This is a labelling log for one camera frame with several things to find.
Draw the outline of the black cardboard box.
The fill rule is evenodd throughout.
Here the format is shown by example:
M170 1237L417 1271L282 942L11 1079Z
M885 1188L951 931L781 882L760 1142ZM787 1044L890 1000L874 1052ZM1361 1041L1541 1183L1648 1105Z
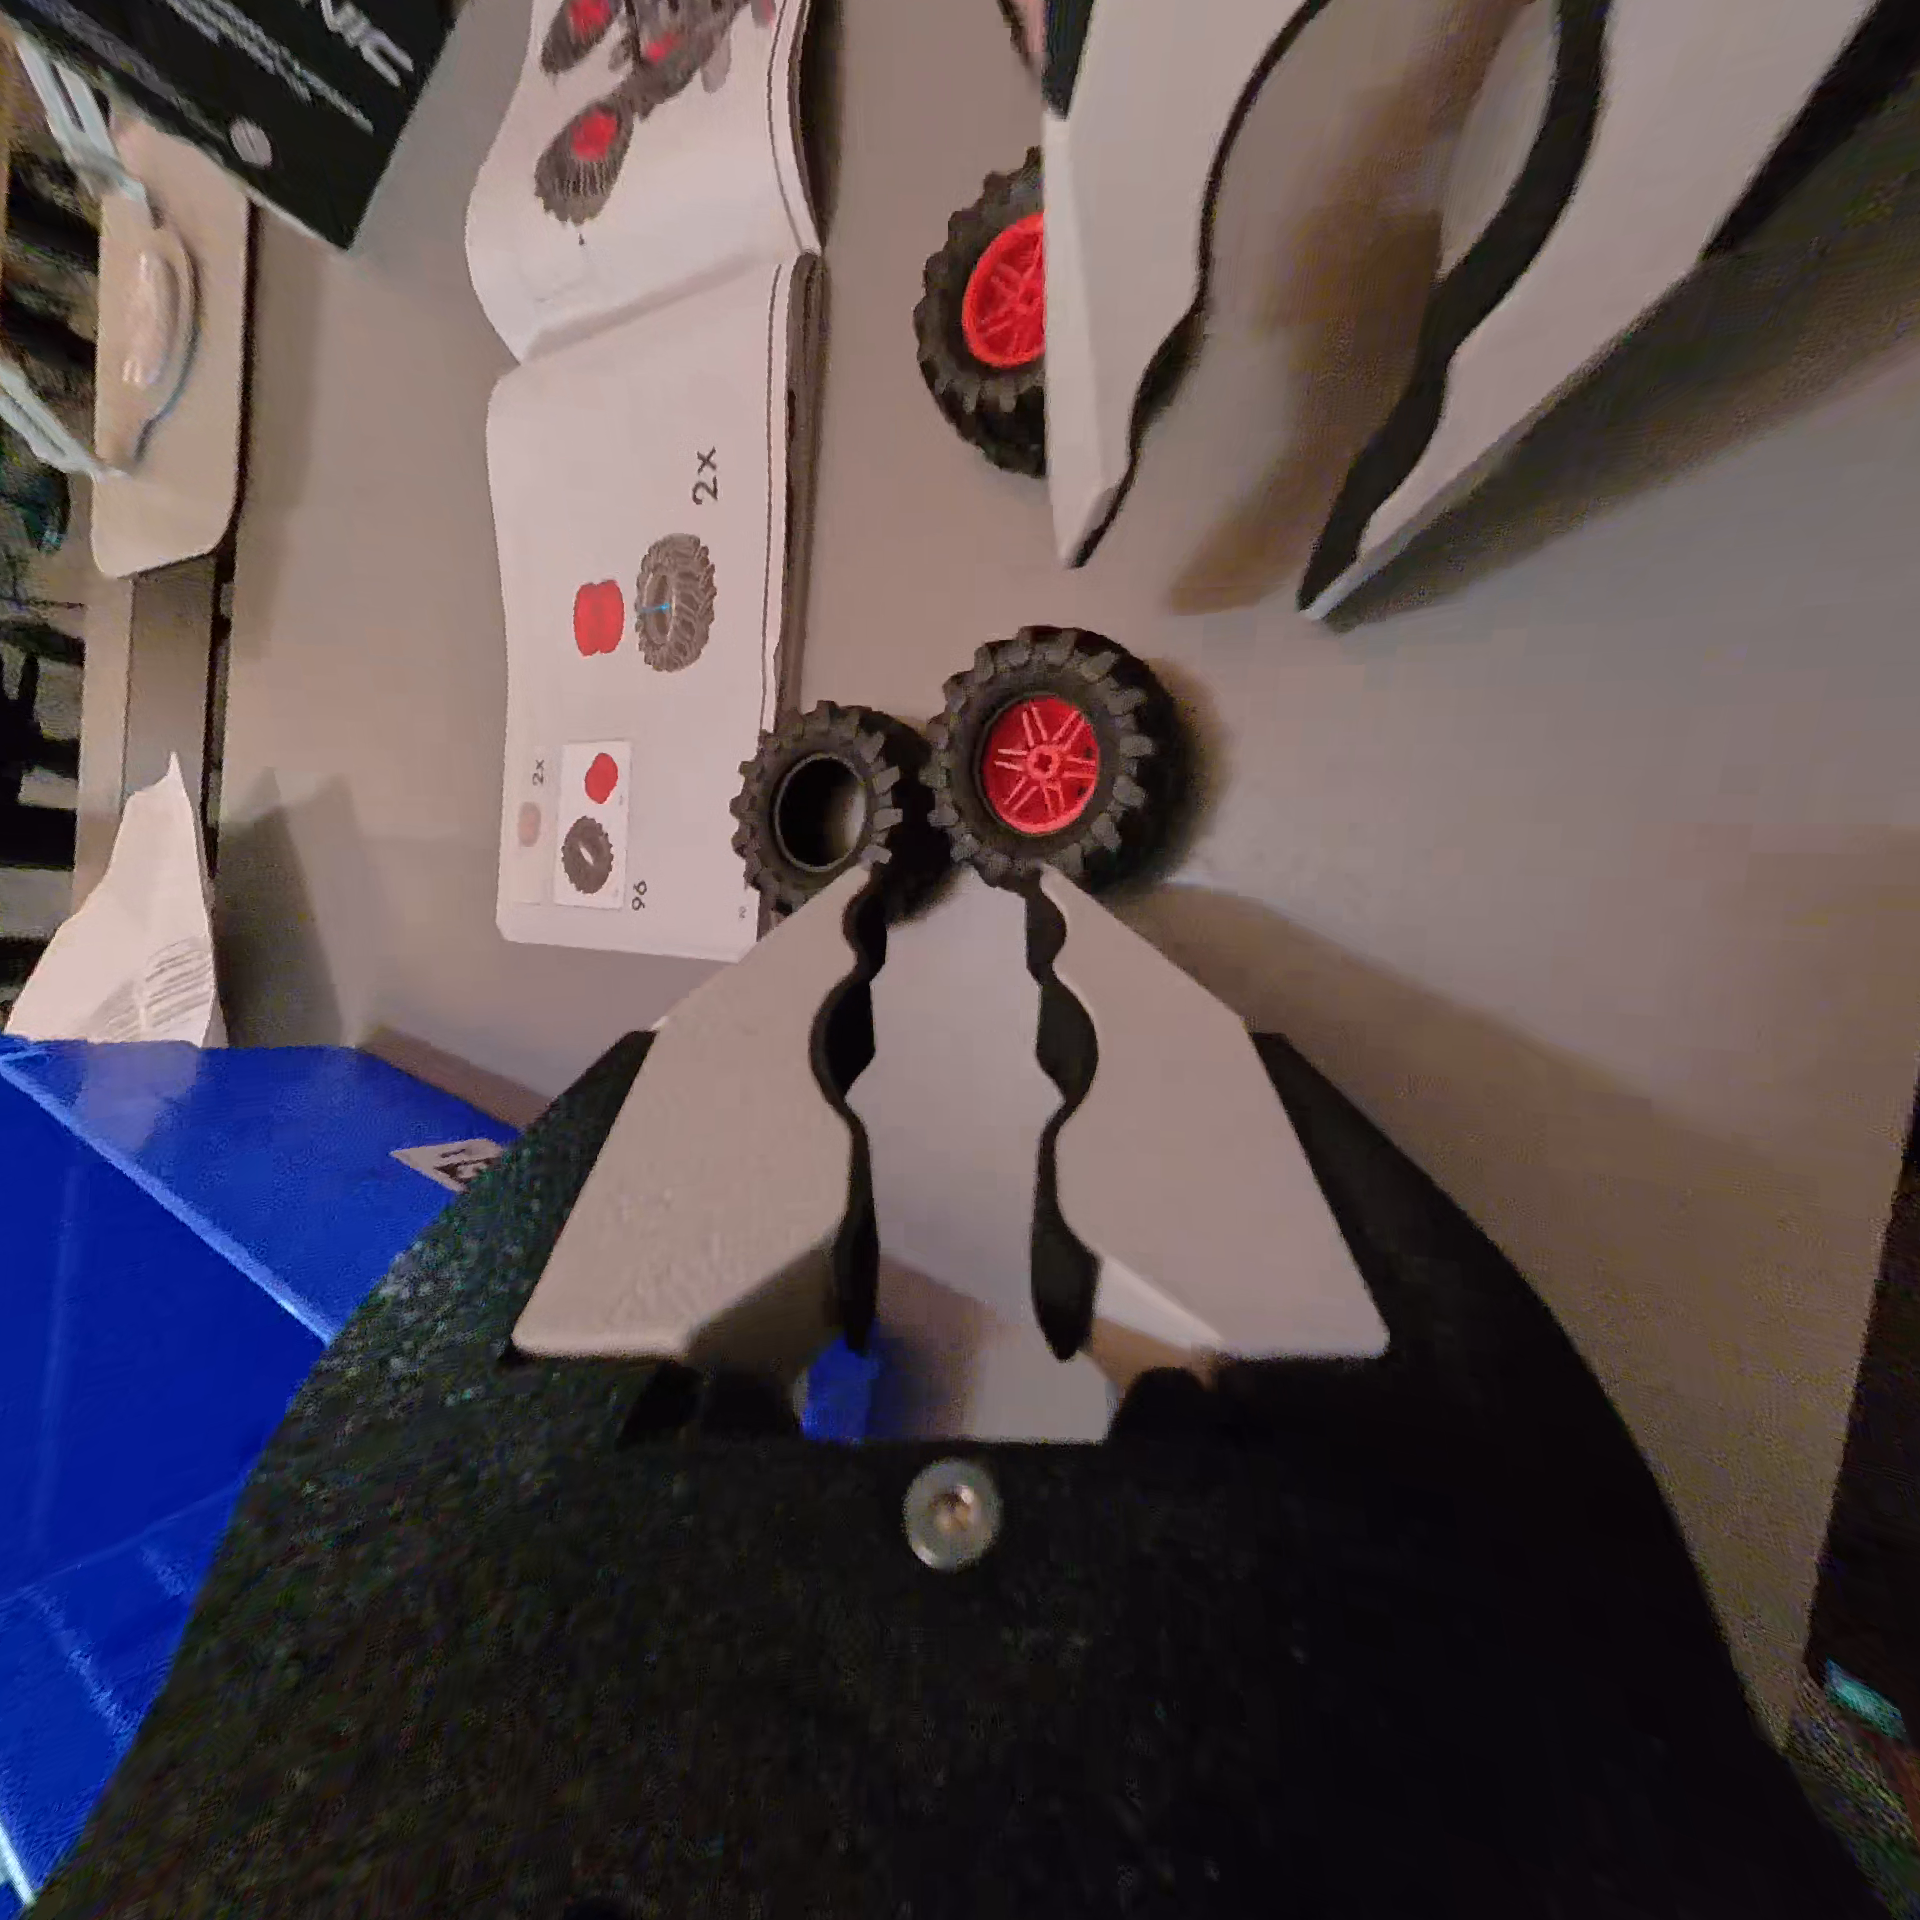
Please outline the black cardboard box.
M7 3L5 25L249 197L354 249L463 6Z

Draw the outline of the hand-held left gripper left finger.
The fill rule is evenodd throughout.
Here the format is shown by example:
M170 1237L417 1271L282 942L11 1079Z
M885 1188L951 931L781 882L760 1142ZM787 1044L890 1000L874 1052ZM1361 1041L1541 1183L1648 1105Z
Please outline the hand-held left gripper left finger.
M866 1135L829 1034L872 1030L881 877L851 871L687 997L521 1311L534 1361L674 1362L789 1386L878 1291Z

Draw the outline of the blue plastic bin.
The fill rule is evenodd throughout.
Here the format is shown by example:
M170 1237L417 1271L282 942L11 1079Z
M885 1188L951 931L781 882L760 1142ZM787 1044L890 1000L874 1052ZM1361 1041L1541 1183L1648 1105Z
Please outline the blue plastic bin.
M397 1260L263 1172L275 1272L52 1116L5 1177L5 1789L43 1917L933 1917L852 1534L783 1389L530 1356L667 1029Z

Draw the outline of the grey desk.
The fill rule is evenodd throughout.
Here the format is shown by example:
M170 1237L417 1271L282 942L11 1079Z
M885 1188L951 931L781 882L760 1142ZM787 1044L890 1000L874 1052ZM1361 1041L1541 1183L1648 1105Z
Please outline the grey desk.
M1405 379L1520 5L1327 5L1225 151L1202 336L1090 565L938 416L910 310L1042 136L996 5L816 5L829 254L800 699L933 717L1031 621L1189 704L1145 937L1285 1034L1547 1299L1782 1727L1917 1083L1917 122L1682 291L1353 613L1296 582ZM358 243L256 229L217 854L229 1026L530 1124L707 974L506 942L473 5Z

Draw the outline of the white instruction booklet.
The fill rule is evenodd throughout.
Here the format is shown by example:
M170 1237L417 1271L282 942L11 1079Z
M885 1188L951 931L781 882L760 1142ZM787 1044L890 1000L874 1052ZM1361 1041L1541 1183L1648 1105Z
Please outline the white instruction booklet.
M486 421L514 944L757 940L732 807L800 668L821 389L811 12L537 5L474 181L469 276L514 359Z

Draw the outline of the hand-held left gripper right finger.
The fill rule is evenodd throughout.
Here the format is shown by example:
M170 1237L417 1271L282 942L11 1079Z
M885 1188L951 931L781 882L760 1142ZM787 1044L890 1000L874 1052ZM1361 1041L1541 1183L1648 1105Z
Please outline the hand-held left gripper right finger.
M1031 1204L1046 1344L1117 1385L1373 1362L1390 1332L1250 1029L1065 877L1022 891L1057 1092Z

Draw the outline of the black toy wheel red rim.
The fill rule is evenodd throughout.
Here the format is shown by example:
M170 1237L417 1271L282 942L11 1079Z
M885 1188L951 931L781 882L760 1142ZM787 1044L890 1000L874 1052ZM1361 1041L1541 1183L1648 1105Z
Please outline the black toy wheel red rim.
M989 175L924 262L914 309L924 387L993 466L1046 472L1045 154Z
M1112 636L1026 627L945 682L928 731L930 823L990 886L1045 873L1090 895L1145 877L1189 804L1189 726Z

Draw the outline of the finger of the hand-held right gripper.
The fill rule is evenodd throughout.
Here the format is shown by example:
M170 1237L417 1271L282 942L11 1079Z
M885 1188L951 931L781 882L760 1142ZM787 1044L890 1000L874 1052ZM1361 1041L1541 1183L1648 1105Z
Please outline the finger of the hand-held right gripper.
M1405 390L1299 609L1329 619L1461 508L1721 247L1885 96L1866 3L1531 5L1452 154Z
M1212 215L1258 92L1323 3L1038 6L1046 489L1088 565L1204 323Z

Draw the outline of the black toy tire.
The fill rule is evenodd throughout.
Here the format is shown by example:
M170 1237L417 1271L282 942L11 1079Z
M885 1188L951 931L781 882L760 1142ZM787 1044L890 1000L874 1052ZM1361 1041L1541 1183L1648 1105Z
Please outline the black toy tire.
M738 768L732 852L771 917L851 874L904 877L910 761L901 723L872 707L819 702L760 735Z

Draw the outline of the white folded paper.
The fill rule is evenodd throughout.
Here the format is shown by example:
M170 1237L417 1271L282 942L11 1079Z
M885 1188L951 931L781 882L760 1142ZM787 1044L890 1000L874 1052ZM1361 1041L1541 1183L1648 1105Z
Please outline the white folded paper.
M229 1046L198 807L181 757L127 800L108 868L5 1026L23 1044Z

